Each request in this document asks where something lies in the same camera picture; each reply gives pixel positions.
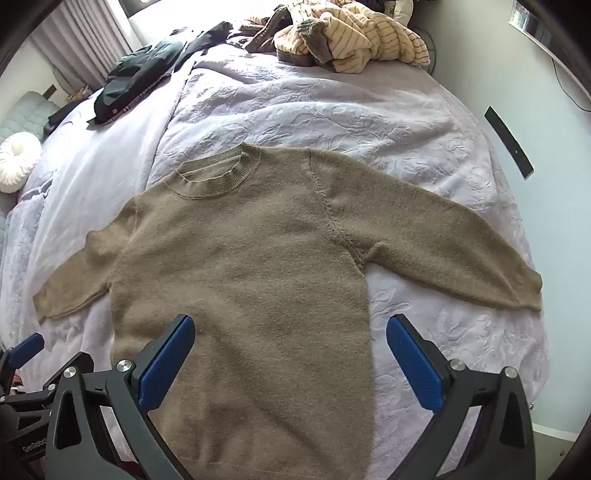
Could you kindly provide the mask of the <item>tan knit sweater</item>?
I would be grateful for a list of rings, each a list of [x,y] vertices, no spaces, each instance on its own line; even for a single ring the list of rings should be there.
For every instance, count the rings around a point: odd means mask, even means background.
[[[47,320],[108,296],[116,359],[193,319],[153,416],[192,476],[363,479],[370,263],[473,303],[542,307],[540,275],[464,206],[335,152],[247,144],[130,199],[33,301]]]

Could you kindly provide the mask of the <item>dark green black clothes pile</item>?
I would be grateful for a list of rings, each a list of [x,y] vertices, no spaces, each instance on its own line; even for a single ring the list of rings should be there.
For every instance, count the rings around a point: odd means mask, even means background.
[[[195,53],[204,52],[228,39],[232,24],[219,22],[187,42],[182,33],[170,35],[156,45],[148,45],[119,59],[107,74],[94,102],[92,125],[115,121],[132,109],[165,77],[177,72]]]

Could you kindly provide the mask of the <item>striped cream brown clothes pile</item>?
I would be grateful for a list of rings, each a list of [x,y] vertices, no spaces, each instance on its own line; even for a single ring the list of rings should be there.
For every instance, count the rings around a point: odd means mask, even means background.
[[[281,62],[360,74],[370,61],[426,67],[425,41],[397,19],[358,1],[288,1],[269,17],[238,27],[249,53],[276,53]]]

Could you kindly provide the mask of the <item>white round pleated cushion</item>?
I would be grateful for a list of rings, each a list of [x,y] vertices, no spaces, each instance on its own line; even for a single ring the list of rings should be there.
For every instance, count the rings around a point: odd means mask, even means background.
[[[1,144],[0,190],[12,194],[26,183],[42,155],[39,139],[29,132],[18,132]]]

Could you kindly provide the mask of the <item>grey pleated curtain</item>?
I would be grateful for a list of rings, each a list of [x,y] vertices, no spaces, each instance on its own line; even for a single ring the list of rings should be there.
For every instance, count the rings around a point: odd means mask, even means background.
[[[139,49],[118,1],[63,1],[29,36],[69,94],[101,88],[118,60]]]

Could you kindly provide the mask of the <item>lavender embossed bed blanket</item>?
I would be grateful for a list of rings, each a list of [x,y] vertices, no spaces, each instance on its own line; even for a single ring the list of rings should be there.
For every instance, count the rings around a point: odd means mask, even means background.
[[[418,68],[375,62],[362,74],[339,75],[221,47],[115,122],[94,127],[93,114],[92,100],[70,112],[44,142],[19,198],[1,210],[2,344],[33,332],[45,340],[23,371],[31,390],[79,351],[99,368],[110,364],[106,300],[66,319],[37,321],[32,297],[53,270],[89,231],[177,165],[242,142],[346,154],[474,210],[524,258],[531,255],[489,138],[459,99]],[[549,348],[540,314],[468,304],[378,266],[369,268],[368,282],[377,404],[370,478],[387,478],[430,418],[387,346],[392,314],[406,314],[445,355],[472,368],[515,367],[529,400],[543,389]]]

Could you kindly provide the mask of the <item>black wall strip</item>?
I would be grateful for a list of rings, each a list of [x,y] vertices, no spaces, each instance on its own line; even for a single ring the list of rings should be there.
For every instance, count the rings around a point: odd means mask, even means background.
[[[527,180],[534,173],[534,167],[520,143],[492,106],[487,108],[484,117],[512,157],[523,179]]]

